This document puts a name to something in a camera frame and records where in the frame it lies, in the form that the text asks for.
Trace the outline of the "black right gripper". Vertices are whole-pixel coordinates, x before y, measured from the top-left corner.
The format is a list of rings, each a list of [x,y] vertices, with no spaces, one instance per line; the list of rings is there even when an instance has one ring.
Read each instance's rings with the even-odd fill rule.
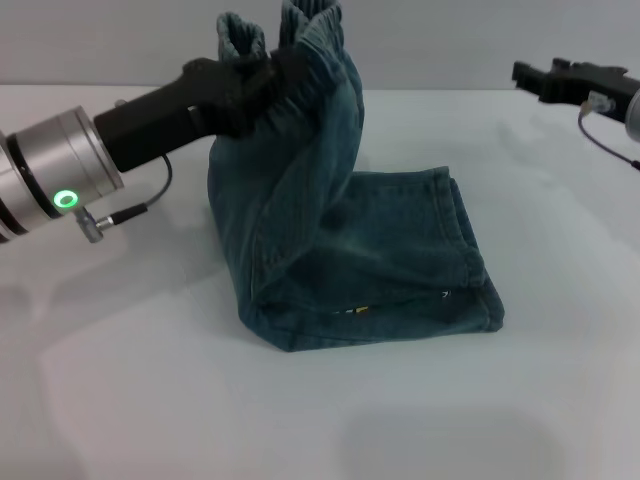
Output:
[[[554,58],[547,73],[516,61],[511,80],[516,89],[539,95],[539,101],[548,104],[580,106],[594,92],[613,103],[603,115],[623,123],[629,104],[639,91],[639,80],[627,72],[624,67]]]

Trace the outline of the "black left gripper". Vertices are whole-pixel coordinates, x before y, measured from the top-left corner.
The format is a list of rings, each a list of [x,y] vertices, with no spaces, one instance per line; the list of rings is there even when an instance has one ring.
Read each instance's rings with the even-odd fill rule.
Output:
[[[309,58],[300,47],[273,50],[270,61],[281,85],[309,76]],[[260,71],[267,68],[265,58],[192,60],[173,82],[97,115],[96,131],[120,172],[203,137],[240,137],[252,131]]]

